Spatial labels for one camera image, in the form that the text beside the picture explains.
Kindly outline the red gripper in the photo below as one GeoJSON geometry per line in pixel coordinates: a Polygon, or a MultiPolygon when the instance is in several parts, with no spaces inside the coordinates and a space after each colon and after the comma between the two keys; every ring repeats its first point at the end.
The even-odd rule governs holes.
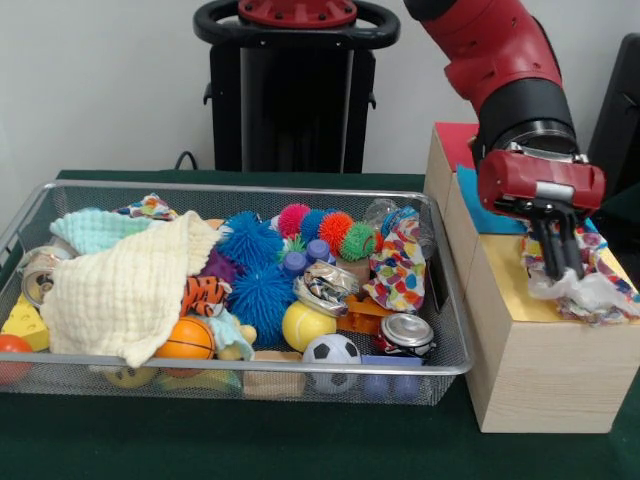
{"type": "Polygon", "coordinates": [[[561,251],[565,266],[584,278],[577,219],[598,210],[606,191],[604,172],[586,155],[494,149],[477,162],[477,191],[486,210],[530,220],[551,279],[561,278],[561,251]]]}

